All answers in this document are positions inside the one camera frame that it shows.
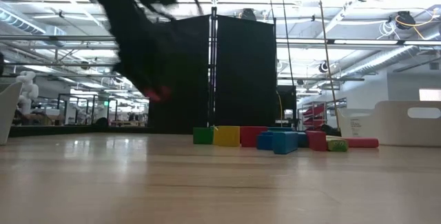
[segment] black curtain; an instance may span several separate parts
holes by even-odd
[[[218,16],[215,125],[273,125],[276,84],[274,25]]]
[[[193,127],[206,127],[208,116],[209,16],[161,23],[173,50],[164,58],[163,78],[172,98],[150,102],[148,127],[155,132],[191,134]]]

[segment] toy block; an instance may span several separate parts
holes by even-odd
[[[270,127],[268,128],[270,132],[293,132],[292,128],[282,128],[282,127]]]
[[[304,132],[298,132],[298,147],[309,148],[308,136]]]
[[[326,133],[318,131],[306,131],[306,135],[308,136],[309,148],[319,152],[326,152],[328,150]]]
[[[274,132],[273,151],[275,154],[289,154],[298,148],[297,132]]]
[[[213,128],[193,128],[193,144],[212,145]]]
[[[218,126],[214,128],[214,145],[236,147],[240,145],[240,127]]]
[[[257,136],[266,131],[267,127],[240,127],[240,144],[242,147],[256,147]]]
[[[326,142],[330,152],[347,152],[349,148],[348,142],[340,137],[328,136]]]
[[[262,132],[257,136],[258,150],[273,150],[273,132]]]
[[[380,143],[376,138],[343,138],[349,143],[349,147],[377,148]]]

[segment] blue foam block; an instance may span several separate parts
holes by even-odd
[[[271,127],[268,128],[270,132],[293,132],[292,128]]]
[[[309,148],[308,136],[304,132],[298,133],[298,147]]]
[[[273,132],[261,132],[257,136],[257,150],[273,150]]]
[[[297,132],[275,132],[273,134],[273,151],[275,154],[289,154],[297,148]]]

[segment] red foam block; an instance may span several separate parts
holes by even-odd
[[[319,152],[326,152],[328,150],[325,132],[306,131],[306,135],[308,137],[310,149]]]
[[[240,127],[240,143],[242,147],[256,147],[257,136],[268,131],[267,127]]]
[[[376,138],[343,138],[347,140],[349,147],[377,148],[380,143]]]

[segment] wooden floor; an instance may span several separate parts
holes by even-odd
[[[1,224],[440,220],[435,148],[276,156],[146,134],[40,136],[0,147]]]

